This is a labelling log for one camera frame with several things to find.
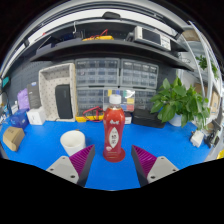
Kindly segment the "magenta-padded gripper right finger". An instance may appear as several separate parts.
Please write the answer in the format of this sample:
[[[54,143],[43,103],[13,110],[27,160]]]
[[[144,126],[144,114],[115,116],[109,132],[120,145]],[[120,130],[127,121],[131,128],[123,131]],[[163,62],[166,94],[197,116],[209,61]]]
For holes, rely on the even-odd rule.
[[[141,186],[155,182],[178,171],[178,168],[165,156],[156,157],[138,146],[132,146],[131,155]]]

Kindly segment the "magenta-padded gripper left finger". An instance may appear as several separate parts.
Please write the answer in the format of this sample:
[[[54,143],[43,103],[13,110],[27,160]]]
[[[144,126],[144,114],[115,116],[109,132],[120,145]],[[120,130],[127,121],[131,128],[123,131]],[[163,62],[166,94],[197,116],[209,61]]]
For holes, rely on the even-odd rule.
[[[81,187],[86,185],[93,158],[95,145],[90,145],[70,157],[61,156],[47,171]]]

